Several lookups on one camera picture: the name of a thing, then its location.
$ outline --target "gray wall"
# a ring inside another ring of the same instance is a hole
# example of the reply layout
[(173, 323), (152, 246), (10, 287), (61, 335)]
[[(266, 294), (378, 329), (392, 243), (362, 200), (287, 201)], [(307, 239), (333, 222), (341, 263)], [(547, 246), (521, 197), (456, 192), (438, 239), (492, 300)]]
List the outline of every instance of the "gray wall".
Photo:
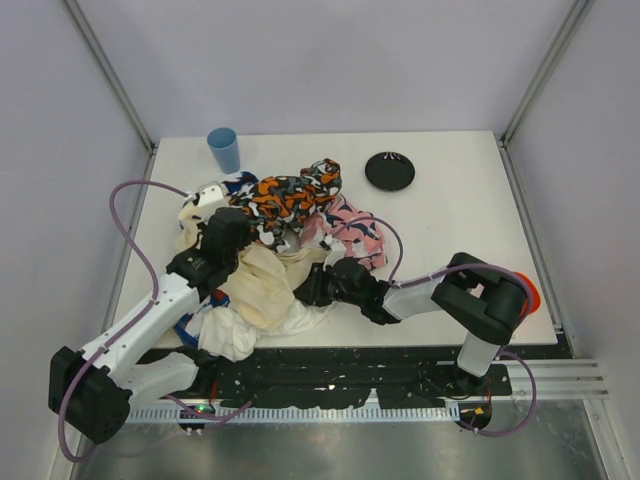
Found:
[(640, 2), (595, 2), (514, 144), (571, 326), (640, 446)]
[(152, 136), (503, 131), (571, 0), (81, 0)]
[(58, 2), (1, 2), (0, 45), (0, 476), (41, 480), (49, 360), (101, 325), (121, 245), (109, 191), (146, 157)]

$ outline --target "cloth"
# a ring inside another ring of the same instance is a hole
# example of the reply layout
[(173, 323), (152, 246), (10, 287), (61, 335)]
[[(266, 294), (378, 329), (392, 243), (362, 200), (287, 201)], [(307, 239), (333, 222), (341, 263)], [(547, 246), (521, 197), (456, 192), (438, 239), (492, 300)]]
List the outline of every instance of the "cloth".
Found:
[(327, 252), (302, 248), (292, 254), (276, 254), (252, 244), (240, 252), (238, 269), (219, 287), (229, 296), (231, 308), (260, 330), (276, 329), (294, 303), (293, 290), (309, 276), (313, 263), (323, 262)]
[(230, 308), (214, 308), (204, 314), (198, 347), (212, 355), (222, 355), (233, 362), (244, 360), (262, 335), (297, 335), (319, 325), (333, 309), (305, 307), (295, 300), (286, 312), (282, 323), (271, 331), (263, 331), (246, 322)]
[(328, 158), (300, 170), (299, 177), (267, 177), (229, 196), (249, 218), (254, 241), (276, 252), (289, 250), (286, 229), (300, 231), (314, 212), (325, 211), (342, 187), (340, 165)]
[[(253, 173), (242, 171), (231, 173), (222, 177), (218, 183), (225, 192), (227, 202), (231, 195), (237, 194), (243, 188), (249, 187), (258, 182), (258, 177)], [(178, 238), (174, 241), (174, 248), (177, 253), (184, 252), (191, 248), (198, 241), (200, 228), (198, 225), (202, 222), (200, 208), (193, 202), (185, 202), (182, 210), (178, 213), (178, 221), (182, 230)]]
[(226, 307), (228, 305), (229, 297), (220, 290), (216, 290), (213, 292), (213, 295), (204, 299), (194, 313), (187, 313), (186, 315), (183, 315), (182, 318), (178, 320), (178, 323), (173, 326), (173, 330), (176, 332), (183, 344), (197, 347), (205, 313), (210, 311), (212, 308)]
[(368, 270), (382, 267), (387, 262), (385, 239), (373, 220), (358, 221), (337, 235), (334, 233), (352, 219), (371, 215), (370, 212), (358, 210), (344, 196), (338, 195), (325, 212), (316, 212), (306, 220), (300, 234), (300, 246), (319, 246), (327, 235), (331, 235), (345, 246), (347, 257), (357, 258), (358, 263)]

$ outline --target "table surface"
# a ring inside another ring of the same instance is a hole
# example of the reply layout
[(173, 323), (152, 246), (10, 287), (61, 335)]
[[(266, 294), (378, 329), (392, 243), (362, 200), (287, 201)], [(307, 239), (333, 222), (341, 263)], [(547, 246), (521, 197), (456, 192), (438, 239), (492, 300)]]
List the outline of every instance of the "table surface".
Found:
[[(357, 133), (250, 135), (239, 137), (242, 168), (258, 178), (297, 175), (301, 167), (332, 158), (342, 167), (342, 193), (361, 210), (387, 220), (400, 233), (405, 259), (396, 279), (411, 279), (446, 264), (466, 251), (488, 263), (526, 274), (540, 285), (516, 205), (492, 132)], [(400, 192), (383, 192), (368, 183), (364, 165), (372, 155), (396, 151), (412, 160), (413, 183)], [(222, 176), (205, 138), (163, 138), (151, 179), (195, 190)], [(136, 241), (157, 272), (174, 255), (182, 198), (161, 189), (147, 191)], [(386, 278), (398, 246), (388, 233), (390, 265), (376, 270)], [(151, 281), (132, 255), (116, 319), (149, 292)], [(378, 326), (351, 305), (338, 305), (327, 320), (296, 336), (263, 337), (257, 347), (381, 347), (460, 345), (466, 330), (445, 312), (421, 314), (399, 325)], [(556, 343), (543, 303), (518, 328), (514, 344)], [(173, 331), (157, 346), (177, 346)]]

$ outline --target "blue cup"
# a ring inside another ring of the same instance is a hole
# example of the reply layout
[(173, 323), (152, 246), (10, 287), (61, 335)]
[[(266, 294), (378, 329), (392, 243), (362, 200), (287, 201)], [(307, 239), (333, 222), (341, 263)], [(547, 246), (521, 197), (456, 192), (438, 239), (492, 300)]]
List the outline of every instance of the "blue cup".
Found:
[(240, 152), (236, 132), (227, 127), (216, 128), (207, 135), (207, 144), (224, 173), (240, 170)]

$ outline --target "pink patterned cloth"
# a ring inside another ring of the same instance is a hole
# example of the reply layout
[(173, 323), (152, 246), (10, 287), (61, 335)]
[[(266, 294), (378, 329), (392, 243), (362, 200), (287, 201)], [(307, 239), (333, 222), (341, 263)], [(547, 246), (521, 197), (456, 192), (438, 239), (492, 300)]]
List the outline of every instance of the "pink patterned cloth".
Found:
[(358, 263), (369, 270), (382, 267), (387, 263), (384, 254), (384, 235), (372, 220), (361, 220), (349, 225), (338, 235), (334, 232), (349, 220), (371, 216), (338, 195), (327, 211), (314, 213), (305, 222), (300, 233), (300, 246), (318, 246), (325, 236), (331, 235), (340, 240), (347, 250), (347, 257), (358, 259)]

